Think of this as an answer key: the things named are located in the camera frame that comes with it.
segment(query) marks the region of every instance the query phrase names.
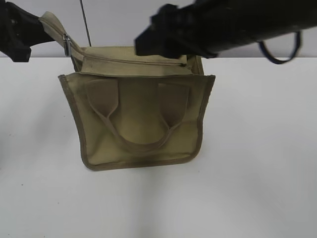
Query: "canvas bag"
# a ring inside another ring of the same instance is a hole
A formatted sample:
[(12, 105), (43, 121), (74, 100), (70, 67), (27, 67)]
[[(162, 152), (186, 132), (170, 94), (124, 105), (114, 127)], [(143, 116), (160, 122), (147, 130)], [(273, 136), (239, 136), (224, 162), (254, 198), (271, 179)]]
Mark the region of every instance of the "canvas bag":
[[(40, 21), (64, 47), (60, 21), (50, 12)], [(89, 169), (180, 164), (198, 154), (215, 79), (200, 57), (139, 57), (133, 47), (81, 48), (71, 38), (70, 46), (76, 72), (59, 79)]]

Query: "fabric handle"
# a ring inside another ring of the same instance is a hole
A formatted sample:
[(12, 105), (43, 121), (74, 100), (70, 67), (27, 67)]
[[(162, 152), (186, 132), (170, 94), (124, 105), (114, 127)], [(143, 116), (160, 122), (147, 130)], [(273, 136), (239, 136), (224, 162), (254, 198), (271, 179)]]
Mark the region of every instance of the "fabric handle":
[(189, 88), (183, 85), (159, 84), (158, 100), (161, 117), (166, 124), (164, 136), (153, 143), (137, 144), (126, 140), (113, 125), (110, 116), (119, 106), (118, 82), (115, 79), (96, 79), (86, 84), (88, 101), (116, 139), (131, 152), (149, 152), (159, 149), (172, 132), (181, 125), (187, 109)]

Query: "zipper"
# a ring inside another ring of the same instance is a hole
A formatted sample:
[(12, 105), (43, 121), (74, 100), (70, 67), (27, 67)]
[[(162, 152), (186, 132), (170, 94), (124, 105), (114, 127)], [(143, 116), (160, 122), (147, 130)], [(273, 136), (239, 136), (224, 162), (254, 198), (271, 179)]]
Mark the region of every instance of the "zipper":
[[(54, 29), (61, 37), (66, 34), (65, 32), (61, 31), (59, 27), (54, 26), (54, 24), (50, 23), (49, 21), (46, 21), (45, 19), (41, 18), (41, 21), (46, 23), (48, 26), (50, 26), (52, 29)], [(83, 56), (87, 56), (90, 58), (94, 59), (99, 59), (99, 60), (106, 60), (106, 61), (111, 61), (111, 62), (119, 62), (119, 63), (133, 63), (133, 64), (146, 64), (146, 65), (163, 65), (163, 66), (186, 66), (185, 63), (171, 63), (171, 62), (146, 62), (146, 61), (138, 61), (138, 60), (120, 60), (120, 59), (110, 59), (107, 57), (96, 57), (95, 55), (87, 54), (85, 53), (78, 45), (69, 37), (69, 42), (71, 43), (71, 46), (75, 49), (75, 51), (79, 52)]]

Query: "beige bag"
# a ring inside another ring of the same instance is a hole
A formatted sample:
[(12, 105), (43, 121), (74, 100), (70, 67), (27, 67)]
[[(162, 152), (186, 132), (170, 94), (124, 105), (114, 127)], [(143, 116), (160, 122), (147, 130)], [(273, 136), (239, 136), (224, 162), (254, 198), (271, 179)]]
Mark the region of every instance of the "beige bag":
[[(49, 12), (45, 31), (64, 46)], [(84, 164), (95, 171), (185, 163), (199, 152), (214, 83), (201, 59), (139, 57), (133, 47), (79, 47), (76, 73), (59, 77), (73, 113)]]

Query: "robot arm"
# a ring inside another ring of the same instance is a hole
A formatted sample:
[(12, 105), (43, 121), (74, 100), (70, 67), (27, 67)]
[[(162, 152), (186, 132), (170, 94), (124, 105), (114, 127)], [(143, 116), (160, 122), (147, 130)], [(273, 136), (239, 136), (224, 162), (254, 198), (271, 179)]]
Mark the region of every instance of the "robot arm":
[(260, 43), (274, 63), (264, 40), (296, 32), (294, 58), (301, 46), (301, 30), (317, 26), (316, 0), (196, 0), (178, 9), (167, 4), (151, 17), (151, 25), (136, 40), (139, 56), (214, 58), (235, 47)]

